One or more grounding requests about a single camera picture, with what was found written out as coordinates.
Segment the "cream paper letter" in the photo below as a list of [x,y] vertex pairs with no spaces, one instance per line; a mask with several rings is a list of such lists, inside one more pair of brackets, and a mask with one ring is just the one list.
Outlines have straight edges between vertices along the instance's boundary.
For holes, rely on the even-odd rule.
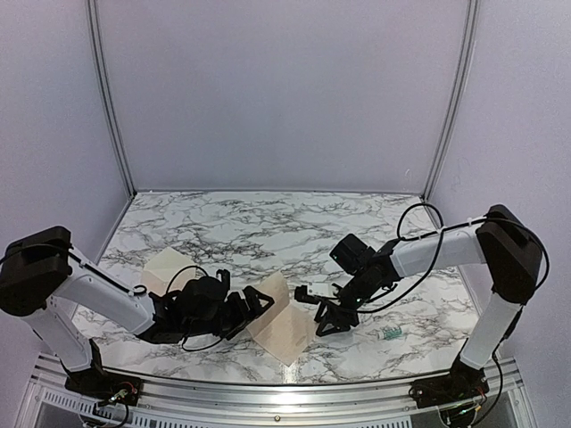
[[290,301],[289,288],[281,272],[268,276],[257,290],[271,297],[274,303],[246,330],[270,355],[290,366],[314,341],[316,323],[307,311]]

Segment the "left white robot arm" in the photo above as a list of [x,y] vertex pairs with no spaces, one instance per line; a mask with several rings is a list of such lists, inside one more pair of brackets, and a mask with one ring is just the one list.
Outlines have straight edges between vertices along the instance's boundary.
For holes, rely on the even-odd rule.
[[230,340],[274,304],[251,286],[231,291],[226,269],[162,295],[129,286],[94,265],[63,226],[10,243],[1,258],[1,310],[23,320],[95,397],[112,390],[112,376],[100,367],[94,342],[77,329],[60,300],[91,309],[151,344],[180,344],[203,335]]

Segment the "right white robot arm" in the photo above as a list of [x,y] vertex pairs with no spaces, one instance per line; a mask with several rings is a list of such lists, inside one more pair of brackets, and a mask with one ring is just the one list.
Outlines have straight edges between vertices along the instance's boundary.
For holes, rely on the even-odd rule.
[[476,372],[515,329],[524,307],[545,283],[550,259],[541,239],[508,207],[495,204],[482,216],[422,235],[397,235],[379,249],[356,235],[345,236],[330,258],[349,275],[345,285],[302,285],[298,302],[316,305],[317,334],[351,330],[364,308],[406,278],[422,284],[435,270],[456,268],[479,309],[478,319],[443,378],[442,391],[461,399],[476,386]]

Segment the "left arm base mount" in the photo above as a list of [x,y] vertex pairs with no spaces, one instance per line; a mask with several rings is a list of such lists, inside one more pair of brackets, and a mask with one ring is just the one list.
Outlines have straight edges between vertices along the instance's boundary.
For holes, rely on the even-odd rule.
[[117,398],[120,404],[135,406],[139,400],[142,379],[127,374],[109,372],[103,368],[100,350],[90,339],[90,365],[85,370],[70,371],[65,365],[63,370],[67,375],[65,388],[68,391],[99,399],[100,403],[111,404],[112,397],[125,391],[124,397]]

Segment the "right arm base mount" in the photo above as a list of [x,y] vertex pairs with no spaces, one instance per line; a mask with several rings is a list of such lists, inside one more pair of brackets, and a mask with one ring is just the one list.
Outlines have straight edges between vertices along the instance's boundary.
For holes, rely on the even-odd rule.
[[448,374],[413,381],[409,396],[418,408],[426,408],[483,397],[489,390],[482,368],[476,370],[456,359]]

